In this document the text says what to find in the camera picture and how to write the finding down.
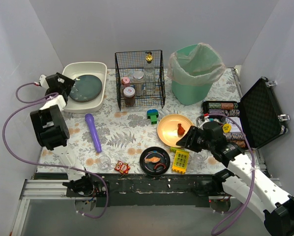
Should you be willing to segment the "blue ceramic plate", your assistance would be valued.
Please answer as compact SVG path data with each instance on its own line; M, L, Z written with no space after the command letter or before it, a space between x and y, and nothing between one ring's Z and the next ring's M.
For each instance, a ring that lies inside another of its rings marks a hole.
M94 75L81 75L75 80L70 98L76 102L89 102L94 100L102 91L101 80Z

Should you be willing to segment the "yellow plate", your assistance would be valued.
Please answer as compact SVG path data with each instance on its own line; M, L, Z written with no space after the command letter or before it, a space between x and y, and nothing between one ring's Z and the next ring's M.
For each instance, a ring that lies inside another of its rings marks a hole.
M178 134L178 124L185 130L183 135ZM180 114L171 114L163 117L157 126L157 134L159 139L170 147L179 148L176 143L182 139L193 122L187 117Z

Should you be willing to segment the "small black plate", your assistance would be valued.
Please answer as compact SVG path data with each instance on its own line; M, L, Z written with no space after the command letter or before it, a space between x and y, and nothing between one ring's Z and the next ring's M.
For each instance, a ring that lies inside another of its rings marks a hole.
M149 147L140 156L140 166L143 172L149 176L161 176L170 167L169 154L160 147Z

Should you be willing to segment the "pink lid toothpick jar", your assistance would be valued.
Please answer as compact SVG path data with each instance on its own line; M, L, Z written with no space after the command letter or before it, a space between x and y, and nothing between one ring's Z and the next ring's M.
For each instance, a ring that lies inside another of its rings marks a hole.
M130 79L128 77L122 77L121 78L121 84L123 85L124 88L130 86Z

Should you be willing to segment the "brown sauce jar white lid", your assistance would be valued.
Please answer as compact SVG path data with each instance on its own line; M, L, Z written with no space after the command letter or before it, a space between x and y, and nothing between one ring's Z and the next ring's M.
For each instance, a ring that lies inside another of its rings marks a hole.
M123 96L127 106L133 106L135 104L135 89L133 87L124 88Z

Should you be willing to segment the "silver lid pepper jar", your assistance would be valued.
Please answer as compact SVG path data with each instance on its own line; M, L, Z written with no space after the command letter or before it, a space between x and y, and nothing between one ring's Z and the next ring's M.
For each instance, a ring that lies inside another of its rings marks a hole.
M145 78L144 72L137 70L133 73L133 83L135 85L136 94L138 96L144 95L145 93Z

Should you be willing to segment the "clear glass bottle gold cap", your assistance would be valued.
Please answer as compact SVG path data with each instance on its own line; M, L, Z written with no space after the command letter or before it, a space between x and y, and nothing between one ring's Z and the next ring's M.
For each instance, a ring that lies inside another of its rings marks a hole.
M155 93L155 67L153 64L152 52L146 52L145 57L146 63L144 66L145 83L146 83L146 94L154 95Z

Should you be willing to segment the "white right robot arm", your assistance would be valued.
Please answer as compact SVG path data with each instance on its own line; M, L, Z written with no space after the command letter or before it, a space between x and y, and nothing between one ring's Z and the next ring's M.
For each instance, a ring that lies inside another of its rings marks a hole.
M294 196L256 169L237 144L226 140L217 122L206 122L200 128L191 126L176 145L194 152L210 151L225 166L212 177L216 191L237 198L242 208L251 209L270 235L294 235Z

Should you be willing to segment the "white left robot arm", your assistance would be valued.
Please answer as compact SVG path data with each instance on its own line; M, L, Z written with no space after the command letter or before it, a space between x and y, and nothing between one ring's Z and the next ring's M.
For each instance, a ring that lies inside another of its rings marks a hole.
M66 173L69 182L63 185L86 196L92 193L93 185L89 176L82 171L84 167L81 161L68 144L69 129L62 115L74 83L74 80L60 73L47 77L41 75L39 85L46 88L47 101L39 110L31 112L30 118L38 143L52 151L61 165L68 167Z

